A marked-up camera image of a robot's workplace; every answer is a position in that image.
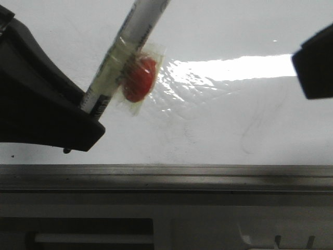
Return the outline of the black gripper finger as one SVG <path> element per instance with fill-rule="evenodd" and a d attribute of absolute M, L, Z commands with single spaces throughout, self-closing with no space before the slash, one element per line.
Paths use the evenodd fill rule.
<path fill-rule="evenodd" d="M 79 108 L 84 92 L 1 7 L 1 142 L 88 151 L 105 127 Z"/>
<path fill-rule="evenodd" d="M 307 99 L 332 98 L 332 25 L 305 41 L 291 60 Z"/>

